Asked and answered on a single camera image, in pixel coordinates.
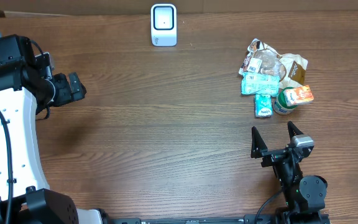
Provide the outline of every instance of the trash item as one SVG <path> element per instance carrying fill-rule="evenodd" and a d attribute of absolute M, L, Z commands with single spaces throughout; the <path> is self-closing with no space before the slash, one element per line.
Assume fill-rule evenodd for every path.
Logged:
<path fill-rule="evenodd" d="M 268 94 L 255 94 L 255 117 L 266 118 L 273 115 L 272 99 Z"/>
<path fill-rule="evenodd" d="M 311 103 L 314 100 L 314 96 L 311 93 L 308 85 L 301 86 L 294 89 L 287 89 L 284 92 L 285 102 L 288 106 L 305 105 Z"/>
<path fill-rule="evenodd" d="M 273 110 L 276 111 L 276 113 L 281 115 L 287 115 L 290 114 L 297 107 L 297 105 L 288 106 L 287 103 L 285 102 L 284 91 L 291 90 L 291 89 L 293 89 L 293 87 L 284 88 L 284 90 L 281 91 L 280 94 L 278 94 L 278 96 L 276 97 L 273 104 Z"/>
<path fill-rule="evenodd" d="M 308 61 L 300 55 L 280 55 L 271 46 L 254 39 L 248 46 L 248 54 L 239 74 L 256 72 L 264 75 L 280 77 L 280 88 L 298 88 L 305 82 L 305 73 Z"/>
<path fill-rule="evenodd" d="M 244 72 L 244 78 L 241 81 L 241 93 L 251 94 L 269 94 L 276 97 L 278 94 L 279 77 L 271 75 L 262 75 L 254 72 Z"/>

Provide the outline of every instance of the brown and white package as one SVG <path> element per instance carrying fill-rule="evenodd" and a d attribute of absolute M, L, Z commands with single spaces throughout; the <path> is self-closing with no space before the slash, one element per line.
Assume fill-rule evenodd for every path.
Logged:
<path fill-rule="evenodd" d="M 280 55 L 271 46 L 254 39 L 248 46 L 248 54 L 239 74 L 256 72 L 264 75 L 280 76 L 280 88 L 301 87 L 305 82 L 308 61 L 300 55 Z"/>

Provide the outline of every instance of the brown tabletop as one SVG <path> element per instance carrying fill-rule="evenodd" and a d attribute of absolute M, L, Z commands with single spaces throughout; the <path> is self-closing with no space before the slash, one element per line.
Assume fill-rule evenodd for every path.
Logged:
<path fill-rule="evenodd" d="M 314 138 L 300 165 L 328 181 L 324 213 L 358 223 L 358 11 L 178 15 L 176 47 L 152 46 L 148 15 L 0 19 L 0 31 L 37 41 L 56 73 L 76 71 L 88 90 L 36 122 L 50 188 L 77 207 L 114 218 L 256 213 L 279 183 L 250 158 L 251 127 L 275 149 L 292 120 Z M 254 118 L 237 74 L 253 38 L 308 59 L 313 104 Z"/>

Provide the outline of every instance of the silver metal part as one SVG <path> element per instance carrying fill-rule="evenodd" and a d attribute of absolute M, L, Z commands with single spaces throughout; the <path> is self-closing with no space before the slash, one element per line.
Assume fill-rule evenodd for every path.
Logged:
<path fill-rule="evenodd" d="M 293 136 L 290 144 L 295 147 L 313 147 L 314 141 L 309 135 L 300 134 Z"/>

